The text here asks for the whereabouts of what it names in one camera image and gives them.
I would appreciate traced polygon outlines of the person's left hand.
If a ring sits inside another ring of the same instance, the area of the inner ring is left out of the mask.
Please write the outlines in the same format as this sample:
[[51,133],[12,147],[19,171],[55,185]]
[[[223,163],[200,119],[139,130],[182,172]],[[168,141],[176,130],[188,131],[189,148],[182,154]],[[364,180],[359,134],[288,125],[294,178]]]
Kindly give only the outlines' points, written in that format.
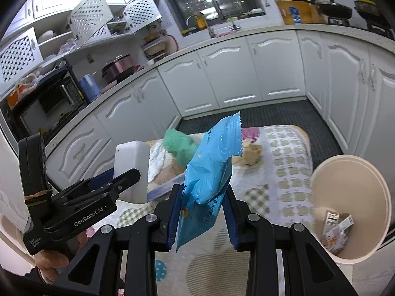
[[46,283],[53,283],[58,278],[58,269],[63,269],[69,263],[67,256],[57,251],[40,251],[34,255],[34,261],[41,278]]

